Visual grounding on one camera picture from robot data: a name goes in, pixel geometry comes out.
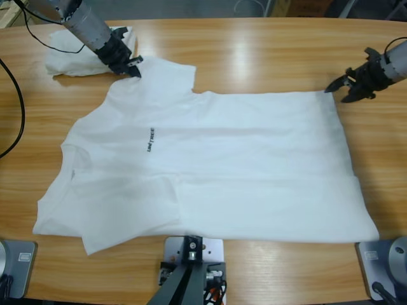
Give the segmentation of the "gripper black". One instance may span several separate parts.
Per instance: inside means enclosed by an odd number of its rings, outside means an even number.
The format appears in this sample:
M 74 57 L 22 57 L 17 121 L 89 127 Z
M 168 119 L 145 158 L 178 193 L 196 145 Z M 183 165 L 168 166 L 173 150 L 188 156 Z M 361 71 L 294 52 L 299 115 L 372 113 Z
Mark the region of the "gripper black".
M 374 99 L 375 92 L 390 86 L 390 79 L 385 75 L 380 57 L 369 59 L 356 69 L 348 68 L 345 74 L 332 81 L 324 90 L 325 93 L 338 91 L 343 86 L 349 86 L 349 91 L 341 99 L 341 103 L 352 103 L 363 99 Z
M 130 58 L 132 52 L 123 42 L 123 35 L 111 35 L 103 47 L 94 51 L 103 64 L 115 74 L 127 74 L 130 77 L 141 78 L 141 72 L 136 66 L 144 59 L 142 56 Z

